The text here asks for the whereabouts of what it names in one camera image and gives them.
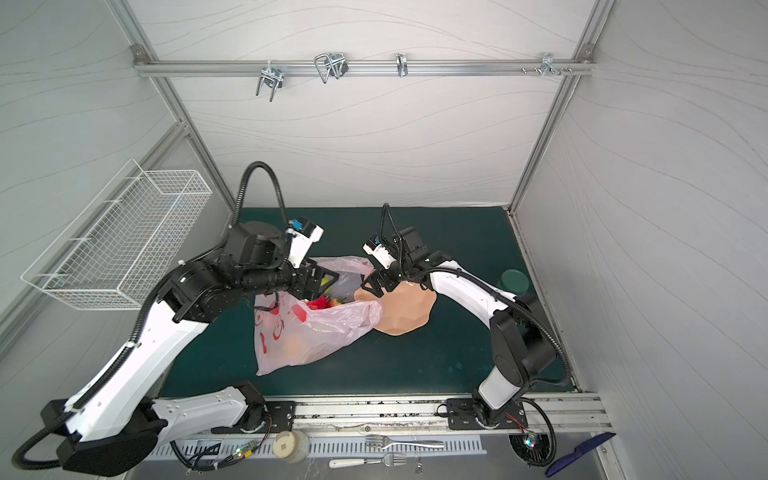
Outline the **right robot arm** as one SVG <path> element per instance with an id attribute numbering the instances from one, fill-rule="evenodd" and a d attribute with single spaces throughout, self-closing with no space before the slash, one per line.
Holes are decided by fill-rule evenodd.
<path id="1" fill-rule="evenodd" d="M 363 246 L 379 267 L 362 289 L 377 298 L 402 283 L 443 295 L 478 318 L 490 335 L 493 367 L 472 395 L 470 410 L 482 428 L 493 429 L 517 411 L 535 384 L 565 386 L 572 368 L 551 329 L 520 297 L 492 286 L 442 251 L 430 251 L 413 227 L 397 227 L 389 204 L 382 206 L 378 232 Z"/>

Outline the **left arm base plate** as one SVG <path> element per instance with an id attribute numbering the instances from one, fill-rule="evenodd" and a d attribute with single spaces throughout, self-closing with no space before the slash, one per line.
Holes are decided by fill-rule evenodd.
<path id="1" fill-rule="evenodd" d="M 214 434 L 264 434 L 280 433 L 292 429 L 296 403 L 293 401 L 266 401 L 249 407 L 244 416 L 233 426 L 211 429 Z"/>

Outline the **red dragon fruit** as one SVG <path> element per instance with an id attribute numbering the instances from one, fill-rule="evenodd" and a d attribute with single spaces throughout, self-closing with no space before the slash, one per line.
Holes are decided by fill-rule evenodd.
<path id="1" fill-rule="evenodd" d="M 327 296 L 322 296 L 316 300 L 308 301 L 306 303 L 306 306 L 312 311 L 330 309 L 337 305 L 338 302 L 335 299 Z"/>

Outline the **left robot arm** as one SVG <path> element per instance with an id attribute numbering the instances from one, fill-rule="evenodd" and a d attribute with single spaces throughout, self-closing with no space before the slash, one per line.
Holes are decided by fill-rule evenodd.
<path id="1" fill-rule="evenodd" d="M 69 399 L 45 406 L 42 429 L 11 457 L 15 468 L 98 476 L 130 470 L 187 418 L 158 412 L 147 393 L 193 339 L 243 299 L 286 293 L 314 301 L 338 280 L 337 273 L 307 256 L 322 236 L 308 219 L 283 214 L 282 228 L 241 223 L 248 183 L 258 169 L 269 176 L 276 197 L 283 197 L 267 163 L 246 167 L 228 233 L 155 284 L 130 337 L 95 378 Z"/>

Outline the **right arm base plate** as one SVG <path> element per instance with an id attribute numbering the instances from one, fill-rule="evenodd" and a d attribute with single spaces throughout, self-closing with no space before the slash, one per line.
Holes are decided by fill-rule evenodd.
<path id="1" fill-rule="evenodd" d="M 449 398 L 436 408 L 436 415 L 447 420 L 450 430 L 528 429 L 525 410 L 512 401 L 494 410 L 480 399 Z"/>

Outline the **pink strawberry plastic bag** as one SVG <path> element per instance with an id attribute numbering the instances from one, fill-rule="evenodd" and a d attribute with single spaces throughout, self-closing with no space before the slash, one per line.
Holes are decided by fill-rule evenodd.
<path id="1" fill-rule="evenodd" d="M 323 295 L 338 305 L 312 311 L 306 306 L 308 301 L 285 292 L 257 295 L 253 304 L 258 376 L 321 360 L 351 345 L 380 321 L 382 307 L 378 302 L 354 299 L 362 281 L 374 271 L 369 260 L 345 256 L 320 257 L 316 262 L 340 274 Z"/>

